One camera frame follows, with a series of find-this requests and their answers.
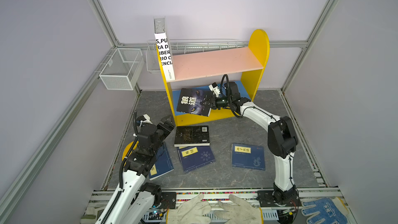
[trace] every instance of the glove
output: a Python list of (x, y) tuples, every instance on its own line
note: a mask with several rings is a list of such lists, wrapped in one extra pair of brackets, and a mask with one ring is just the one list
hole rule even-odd
[(307, 219), (308, 224), (347, 224), (348, 210), (340, 198), (320, 198), (315, 201), (301, 202), (301, 210), (304, 216), (310, 216)]
[(207, 201), (202, 201), (203, 197), (203, 194), (199, 194), (177, 209), (169, 209), (166, 224), (209, 224), (211, 219), (203, 215), (208, 214), (211, 207)]
[(263, 223), (263, 212), (261, 211), (261, 208), (254, 208), (246, 200), (235, 195), (229, 195), (229, 199), (239, 206), (218, 201), (220, 207), (226, 211), (214, 211), (214, 215), (218, 218), (229, 220), (225, 224)]

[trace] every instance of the blue shelf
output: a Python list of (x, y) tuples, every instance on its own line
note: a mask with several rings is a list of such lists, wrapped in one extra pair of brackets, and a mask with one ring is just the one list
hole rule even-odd
[[(236, 85), (238, 85), (238, 90), (239, 90), (240, 96), (241, 97), (246, 97), (246, 98), (251, 100), (251, 98), (249, 97), (248, 93), (246, 92), (246, 89), (243, 86), (242, 82), (241, 81), (235, 81), (235, 83), (236, 83)], [(210, 91), (209, 86), (193, 87), (193, 88), (200, 89), (200, 90), (203, 90), (203, 91)], [(177, 112), (177, 103), (178, 103), (178, 99), (180, 97), (180, 93), (181, 93), (181, 90), (173, 91), (173, 107), (174, 107), (174, 113), (176, 114), (176, 116), (189, 114), (189, 113), (184, 113), (184, 112)]]

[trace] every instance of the metal basket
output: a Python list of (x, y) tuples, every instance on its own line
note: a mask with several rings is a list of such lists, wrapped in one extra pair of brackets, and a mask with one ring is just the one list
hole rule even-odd
[(99, 77), (109, 90), (134, 90), (143, 66), (141, 49), (117, 48)]
[[(158, 51), (155, 40), (147, 41), (147, 71), (160, 73)], [(196, 40), (170, 40), (172, 54), (182, 55), (206, 51), (225, 50), (238, 47), (236, 39), (196, 39)]]

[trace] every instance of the blue dotted glove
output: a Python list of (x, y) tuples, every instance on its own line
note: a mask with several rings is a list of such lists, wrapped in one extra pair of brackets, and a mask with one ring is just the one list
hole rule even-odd
[(347, 224), (348, 210), (336, 197), (331, 200), (330, 198), (321, 198), (315, 201), (302, 202), (304, 208), (301, 210), (304, 216), (310, 216), (307, 219), (308, 224)]

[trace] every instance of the black book back cover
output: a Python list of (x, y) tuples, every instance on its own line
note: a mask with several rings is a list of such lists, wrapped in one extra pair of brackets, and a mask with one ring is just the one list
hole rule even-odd
[(212, 95), (212, 91), (181, 88), (180, 97), (178, 98), (177, 103), (177, 112), (209, 116), (211, 110), (210, 98)]
[(177, 127), (175, 147), (209, 145), (209, 126)]

